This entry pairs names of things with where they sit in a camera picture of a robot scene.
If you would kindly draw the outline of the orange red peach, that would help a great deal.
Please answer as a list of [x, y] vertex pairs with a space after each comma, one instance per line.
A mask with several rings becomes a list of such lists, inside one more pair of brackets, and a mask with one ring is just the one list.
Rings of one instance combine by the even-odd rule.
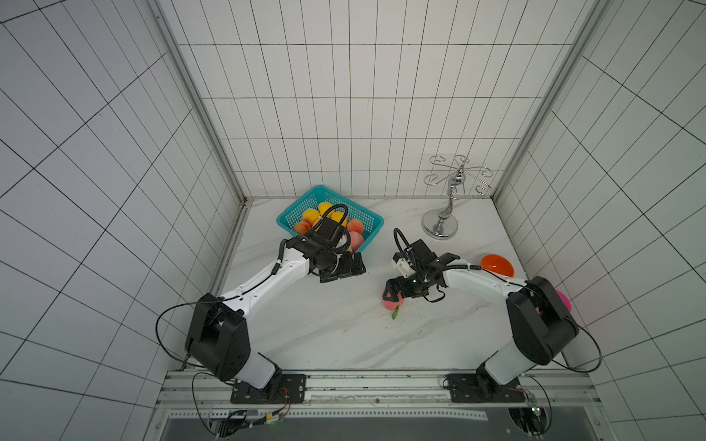
[[307, 234], [311, 228], [312, 225], [309, 222], [307, 222], [306, 220], [302, 220], [301, 222], [297, 222], [296, 224], [294, 224], [294, 226], [292, 226], [292, 231], [294, 231], [294, 233], [296, 234], [304, 235]]
[[347, 223], [347, 229], [348, 229], [351, 233], [358, 233], [358, 234], [360, 234], [360, 235], [363, 235], [364, 232], [365, 232], [365, 228], [364, 228], [363, 222], [360, 221], [360, 220], [357, 220], [357, 219], [350, 220], [350, 221]]

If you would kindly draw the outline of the pink peach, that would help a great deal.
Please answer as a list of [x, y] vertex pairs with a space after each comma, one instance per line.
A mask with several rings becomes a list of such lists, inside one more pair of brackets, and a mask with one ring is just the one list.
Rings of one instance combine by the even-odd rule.
[[391, 318], [394, 321], [399, 315], [401, 307], [404, 305], [404, 299], [398, 299], [397, 301], [383, 301], [382, 304], [390, 312]]
[[349, 250], [351, 252], [358, 252], [360, 250], [360, 248], [362, 247], [362, 245], [364, 244], [363, 236], [360, 233], [355, 232], [355, 231], [350, 231], [349, 235], [350, 235]]

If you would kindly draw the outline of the yellow peach red spot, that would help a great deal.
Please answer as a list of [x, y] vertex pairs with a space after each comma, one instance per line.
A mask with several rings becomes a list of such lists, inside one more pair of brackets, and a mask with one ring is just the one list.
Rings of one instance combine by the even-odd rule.
[[302, 221], [307, 222], [311, 227], [314, 227], [320, 220], [321, 214], [318, 209], [307, 209], [302, 214]]

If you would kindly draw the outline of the yellow peach top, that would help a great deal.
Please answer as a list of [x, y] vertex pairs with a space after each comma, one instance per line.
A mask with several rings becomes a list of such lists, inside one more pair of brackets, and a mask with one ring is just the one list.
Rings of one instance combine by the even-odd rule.
[[333, 220], [334, 222], [343, 222], [344, 226], [347, 225], [347, 221], [349, 220], [349, 218], [345, 216], [342, 211], [332, 211], [329, 215], [327, 215], [327, 218]]

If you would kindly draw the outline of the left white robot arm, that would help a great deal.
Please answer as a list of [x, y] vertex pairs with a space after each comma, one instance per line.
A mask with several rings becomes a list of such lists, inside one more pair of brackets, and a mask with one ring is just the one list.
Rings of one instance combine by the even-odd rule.
[[265, 307], [292, 284], [312, 274], [322, 283], [364, 274], [361, 253], [339, 222], [322, 219], [304, 234], [279, 243], [278, 255], [251, 279], [216, 297], [196, 303], [185, 350], [218, 380], [238, 380], [266, 393], [281, 387], [281, 368], [259, 353], [249, 327]]

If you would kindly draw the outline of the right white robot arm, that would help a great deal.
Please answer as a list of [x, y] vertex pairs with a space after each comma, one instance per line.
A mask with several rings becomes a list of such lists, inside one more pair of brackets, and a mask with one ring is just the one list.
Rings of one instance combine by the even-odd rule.
[[396, 309], [405, 299], [428, 299], [429, 290], [464, 291], [505, 309], [512, 338], [478, 369], [478, 383], [506, 386], [536, 366], [550, 364], [579, 334], [579, 326], [555, 287], [542, 277], [503, 277], [459, 255], [440, 257], [424, 241], [397, 246], [393, 263], [401, 275], [386, 282], [382, 300]]

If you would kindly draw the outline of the teal plastic basket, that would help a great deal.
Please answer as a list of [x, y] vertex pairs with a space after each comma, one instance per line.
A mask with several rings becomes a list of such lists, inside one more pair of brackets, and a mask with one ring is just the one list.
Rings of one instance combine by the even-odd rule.
[[317, 209], [322, 202], [329, 202], [333, 205], [337, 203], [345, 204], [349, 208], [349, 218], [362, 222], [363, 233], [361, 235], [364, 242], [358, 249], [360, 253], [368, 247], [375, 236], [380, 233], [382, 226], [384, 226], [384, 218], [382, 216], [322, 185], [313, 187], [305, 192], [301, 198], [292, 202], [277, 217], [276, 222], [279, 227], [294, 236], [296, 232], [292, 229], [292, 226], [302, 220], [303, 213], [307, 209]]

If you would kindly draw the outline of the silver metal cup rack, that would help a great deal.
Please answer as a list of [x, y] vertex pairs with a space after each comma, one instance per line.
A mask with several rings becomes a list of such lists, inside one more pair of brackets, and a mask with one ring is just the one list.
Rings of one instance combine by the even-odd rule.
[[447, 174], [442, 176], [440, 173], [432, 171], [424, 178], [424, 184], [428, 187], [442, 184], [447, 202], [441, 209], [428, 211], [424, 215], [421, 225], [430, 237], [449, 240], [459, 230], [459, 223], [453, 215], [454, 201], [460, 194], [466, 193], [466, 181], [468, 179], [472, 181], [477, 196], [485, 196], [492, 189], [490, 179], [495, 175], [495, 172], [484, 165], [471, 165], [467, 155], [455, 154], [450, 157], [435, 154], [429, 158], [429, 162], [434, 167], [446, 171]]

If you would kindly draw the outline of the orange plastic bowl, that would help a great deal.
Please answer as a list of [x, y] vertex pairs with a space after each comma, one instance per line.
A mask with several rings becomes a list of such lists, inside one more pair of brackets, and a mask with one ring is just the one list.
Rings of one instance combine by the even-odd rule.
[[515, 277], [515, 268], [501, 255], [485, 255], [481, 259], [481, 267], [504, 277]]

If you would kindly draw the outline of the pink plastic goblet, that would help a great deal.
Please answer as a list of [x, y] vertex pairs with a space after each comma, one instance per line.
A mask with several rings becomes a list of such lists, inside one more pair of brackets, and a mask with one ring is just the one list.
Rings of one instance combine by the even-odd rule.
[[557, 312], [562, 312], [563, 310], [566, 310], [568, 313], [572, 312], [573, 306], [571, 304], [570, 299], [564, 295], [564, 293], [561, 292], [561, 290], [556, 291], [556, 295], [562, 304], [561, 308], [556, 308]]

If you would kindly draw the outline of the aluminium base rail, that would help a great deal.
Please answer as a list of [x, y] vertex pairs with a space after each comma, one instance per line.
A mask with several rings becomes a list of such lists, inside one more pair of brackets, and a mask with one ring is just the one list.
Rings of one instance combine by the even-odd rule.
[[604, 413], [590, 379], [557, 369], [535, 369], [486, 401], [474, 398], [463, 370], [289, 370], [274, 399], [246, 384], [220, 382], [196, 369], [167, 374], [158, 414], [211, 422], [234, 413], [249, 419], [277, 412], [295, 418], [450, 418], [486, 422], [493, 411], [549, 413], [553, 421], [576, 411], [594, 421]]

